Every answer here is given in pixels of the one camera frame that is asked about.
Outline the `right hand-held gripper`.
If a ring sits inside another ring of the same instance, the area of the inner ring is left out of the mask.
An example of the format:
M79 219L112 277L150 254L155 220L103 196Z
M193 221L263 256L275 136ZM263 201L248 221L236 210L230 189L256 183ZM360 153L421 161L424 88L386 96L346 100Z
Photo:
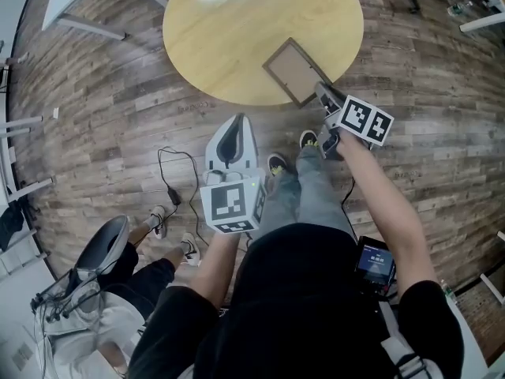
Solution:
M383 146L394 122L391 115L354 96L342 101L342 93L322 81L316 83L315 93L327 112L318 135L323 158L342 160L336 152L340 130L347 130L361 139L368 149L374 145Z

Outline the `brown wooden picture frame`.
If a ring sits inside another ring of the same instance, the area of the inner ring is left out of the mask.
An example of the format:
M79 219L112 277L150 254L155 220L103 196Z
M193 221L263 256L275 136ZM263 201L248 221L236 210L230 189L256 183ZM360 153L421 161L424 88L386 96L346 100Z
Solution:
M275 51L263 68L299 108L314 99L318 83L332 84L330 78L292 37Z

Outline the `person's left forearm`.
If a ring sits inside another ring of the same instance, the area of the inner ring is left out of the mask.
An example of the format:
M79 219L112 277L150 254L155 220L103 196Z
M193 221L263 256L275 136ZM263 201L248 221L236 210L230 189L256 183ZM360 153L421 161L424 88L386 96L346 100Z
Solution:
M215 233L189 288L208 300L217 310L224 303L234 267L241 234Z

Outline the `person's right forearm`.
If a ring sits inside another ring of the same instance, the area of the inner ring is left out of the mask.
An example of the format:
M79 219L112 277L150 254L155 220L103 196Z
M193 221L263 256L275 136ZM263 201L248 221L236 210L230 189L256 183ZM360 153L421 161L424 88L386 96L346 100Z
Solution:
M368 211L397 266L398 294L414 284L436 282L421 220L386 176L375 156L352 133L340 129L337 152L362 192Z

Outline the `person's right black shoe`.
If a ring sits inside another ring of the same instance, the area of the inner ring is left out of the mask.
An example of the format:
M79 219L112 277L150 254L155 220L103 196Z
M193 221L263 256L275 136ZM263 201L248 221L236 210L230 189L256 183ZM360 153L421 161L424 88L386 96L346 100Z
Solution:
M317 135L312 130L305 130L302 132L299 140L300 149L305 147L314 147L318 148L319 143L317 140Z

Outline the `person's black shoe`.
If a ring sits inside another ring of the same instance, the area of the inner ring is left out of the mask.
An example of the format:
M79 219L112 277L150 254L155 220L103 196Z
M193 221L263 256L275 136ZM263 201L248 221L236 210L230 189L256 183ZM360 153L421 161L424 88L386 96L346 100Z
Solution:
M287 160L278 152L273 152L267 158L267 168L272 177L281 175L281 173L290 173Z
M317 140L317 135L312 130L305 130L302 132L299 140L300 149L305 147L314 147L318 148L319 143Z

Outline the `person's left black shoe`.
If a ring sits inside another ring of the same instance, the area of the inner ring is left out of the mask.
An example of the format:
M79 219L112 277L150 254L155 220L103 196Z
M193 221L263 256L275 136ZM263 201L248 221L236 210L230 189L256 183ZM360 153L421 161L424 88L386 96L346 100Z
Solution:
M267 168L272 177L281 175L281 173L290 173L287 160L278 152L273 152L267 158Z

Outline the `person's leg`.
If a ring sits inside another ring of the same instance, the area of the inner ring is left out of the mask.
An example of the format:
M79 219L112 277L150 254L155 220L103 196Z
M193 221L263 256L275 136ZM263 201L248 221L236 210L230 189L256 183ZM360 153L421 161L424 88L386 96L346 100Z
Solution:
M271 179L271 190L264 203L259 230L255 239L297 222L301 186L295 174L281 171Z
M301 199L298 221L333 228L357 240L342 209L342 203L331 184L320 150L306 145L296 160Z

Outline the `person's right leg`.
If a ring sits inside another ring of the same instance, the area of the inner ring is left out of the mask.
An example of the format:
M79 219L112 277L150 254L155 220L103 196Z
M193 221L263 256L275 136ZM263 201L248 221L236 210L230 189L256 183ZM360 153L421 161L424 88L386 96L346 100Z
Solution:
M342 209L342 203L331 184L320 150L306 145L296 160L301 199L298 221L333 228L357 240Z

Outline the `round yellow table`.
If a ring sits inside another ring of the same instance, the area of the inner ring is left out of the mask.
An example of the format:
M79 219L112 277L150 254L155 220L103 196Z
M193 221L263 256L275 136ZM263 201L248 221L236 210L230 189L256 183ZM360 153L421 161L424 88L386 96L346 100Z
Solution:
M363 35L359 0L169 0L163 18L175 69L202 92L241 105L289 102L264 69L288 39L336 81Z

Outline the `black device with blue screen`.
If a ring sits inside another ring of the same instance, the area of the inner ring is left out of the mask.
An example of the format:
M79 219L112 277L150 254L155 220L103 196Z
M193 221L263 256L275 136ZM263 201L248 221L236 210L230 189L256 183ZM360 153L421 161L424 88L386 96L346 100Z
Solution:
M354 270L357 287L366 295L385 297L395 277L395 261L385 242L361 236Z

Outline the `small white table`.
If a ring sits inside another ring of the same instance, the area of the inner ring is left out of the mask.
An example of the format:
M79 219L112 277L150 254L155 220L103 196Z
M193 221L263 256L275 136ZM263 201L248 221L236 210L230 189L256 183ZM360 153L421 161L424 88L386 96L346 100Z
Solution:
M0 208L7 206L9 203L19 200L25 195L33 193L46 186L52 185L53 180L47 178L43 181L37 181L27 185L19 190L16 186L9 188L8 172L12 171L11 159L9 157L9 147L7 140L10 137L15 137L21 134L26 134L31 131L30 126L41 123L43 117L22 118L16 121L0 122Z

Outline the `clear plastic bottle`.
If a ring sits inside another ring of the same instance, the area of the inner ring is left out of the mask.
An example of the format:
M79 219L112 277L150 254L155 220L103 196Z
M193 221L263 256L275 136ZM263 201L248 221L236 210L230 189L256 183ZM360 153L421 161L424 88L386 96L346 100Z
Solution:
M452 291L452 289L448 285L447 281L444 280L444 279L441 279L440 286L441 286L441 288L443 290L443 293L446 295L446 297L449 298L455 305L457 305L458 304L457 296Z

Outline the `black bag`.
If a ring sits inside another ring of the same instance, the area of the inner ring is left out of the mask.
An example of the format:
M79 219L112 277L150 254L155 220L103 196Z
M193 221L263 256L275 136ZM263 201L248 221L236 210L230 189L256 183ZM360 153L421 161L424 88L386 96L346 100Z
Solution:
M0 250L5 251L10 239L23 227L24 216L21 207L12 203L0 216Z

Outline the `white side table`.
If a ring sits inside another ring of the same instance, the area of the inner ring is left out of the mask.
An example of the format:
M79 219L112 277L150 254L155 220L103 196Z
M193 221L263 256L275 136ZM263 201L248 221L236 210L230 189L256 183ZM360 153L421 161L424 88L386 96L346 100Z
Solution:
M455 292L450 306L462 329L462 379L505 379L505 254Z

